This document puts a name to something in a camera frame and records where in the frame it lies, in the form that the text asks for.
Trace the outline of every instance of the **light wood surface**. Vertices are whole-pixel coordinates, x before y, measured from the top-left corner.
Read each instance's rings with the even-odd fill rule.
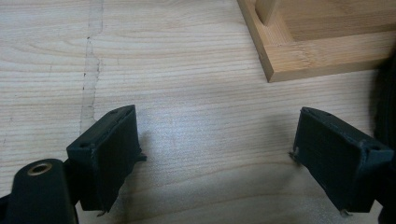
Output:
[[[371,134],[373,71],[267,83],[234,0],[0,4],[0,196],[135,104],[148,161],[80,223],[375,223],[378,204],[342,218],[288,156],[302,106]]]
[[[396,43],[396,1],[238,2],[270,82],[373,69]]]

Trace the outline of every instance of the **wooden table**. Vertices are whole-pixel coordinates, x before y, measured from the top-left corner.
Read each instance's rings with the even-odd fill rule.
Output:
[[[342,218],[288,156],[302,106],[371,134],[373,71],[267,83],[236,0],[0,4],[0,196],[135,104],[148,161],[81,223],[376,222],[377,203]]]

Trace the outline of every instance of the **wooden post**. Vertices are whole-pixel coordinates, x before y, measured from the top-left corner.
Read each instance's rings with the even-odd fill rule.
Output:
[[[276,11],[279,7],[280,0],[257,0],[256,12],[259,15],[262,24],[268,26],[276,17]]]

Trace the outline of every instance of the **wooden base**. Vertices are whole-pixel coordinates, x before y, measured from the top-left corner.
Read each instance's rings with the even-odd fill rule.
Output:
[[[238,3],[269,82],[373,69],[396,40],[395,1],[282,0],[268,26]]]

